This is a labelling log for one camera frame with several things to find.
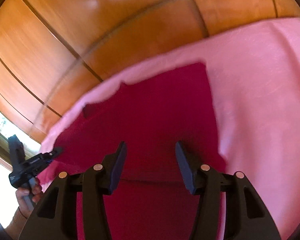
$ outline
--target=wooden wall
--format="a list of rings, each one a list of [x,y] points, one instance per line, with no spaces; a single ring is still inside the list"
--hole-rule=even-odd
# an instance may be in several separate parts
[[[41,142],[82,94],[127,66],[276,17],[300,17],[300,8],[294,0],[6,0],[0,111]]]

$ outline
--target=red fabric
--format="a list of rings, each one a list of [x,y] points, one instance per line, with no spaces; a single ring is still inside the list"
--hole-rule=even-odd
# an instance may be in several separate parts
[[[84,172],[113,153],[120,141],[128,154],[118,189],[105,197],[114,240],[189,238],[198,197],[185,189],[174,147],[186,147],[219,171],[218,134],[209,82],[202,63],[177,68],[135,85],[122,84],[110,99],[87,105],[57,138],[63,154],[54,175]],[[82,230],[78,198],[78,238]]]

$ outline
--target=black tool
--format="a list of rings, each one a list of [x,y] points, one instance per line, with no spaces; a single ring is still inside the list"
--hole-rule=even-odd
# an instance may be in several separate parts
[[[76,240],[76,198],[82,192],[86,240],[111,240],[103,195],[117,188],[127,154],[121,142],[116,153],[86,172],[69,175],[63,171],[54,179],[34,208],[19,240]]]
[[[200,195],[190,240],[216,239],[221,192],[226,192],[225,240],[281,239],[268,209],[242,172],[217,172],[188,153],[181,141],[176,143],[176,157],[186,188]]]
[[[16,135],[8,138],[10,160],[13,171],[9,174],[9,180],[13,187],[23,187],[30,190],[30,194],[24,197],[29,210],[33,210],[35,203],[32,201],[31,187],[35,185],[35,177],[49,166],[54,158],[62,152],[61,147],[54,148],[49,153],[39,153],[25,160],[23,144]]]

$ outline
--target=person's hand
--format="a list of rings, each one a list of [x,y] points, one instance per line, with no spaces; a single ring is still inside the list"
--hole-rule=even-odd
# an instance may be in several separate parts
[[[35,183],[36,183],[36,185],[34,185],[31,188],[32,194],[34,195],[32,198],[32,201],[34,203],[38,203],[43,195],[43,192],[42,192],[42,187],[39,185],[40,181],[38,178],[35,178]],[[26,202],[23,200],[23,197],[28,196],[28,195],[29,195],[29,189],[20,187],[16,191],[16,197],[17,197],[17,201],[19,204],[19,210],[25,218],[28,218],[31,214],[31,211],[28,209]]]

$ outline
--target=metal rivet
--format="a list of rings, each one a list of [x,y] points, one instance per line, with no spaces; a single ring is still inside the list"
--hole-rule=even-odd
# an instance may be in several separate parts
[[[93,166],[93,169],[94,169],[95,171],[101,171],[102,168],[103,168],[102,164],[96,164],[96,165]]]
[[[59,178],[64,179],[67,175],[68,175],[68,173],[66,173],[65,171],[62,171],[59,173]]]
[[[207,165],[207,164],[202,164],[200,168],[201,168],[201,170],[203,170],[203,171],[208,171],[208,170],[210,170],[210,166]]]
[[[236,175],[237,178],[239,178],[239,179],[243,179],[243,178],[244,178],[244,174],[243,174],[243,172],[241,172],[241,171],[236,172],[235,175]]]

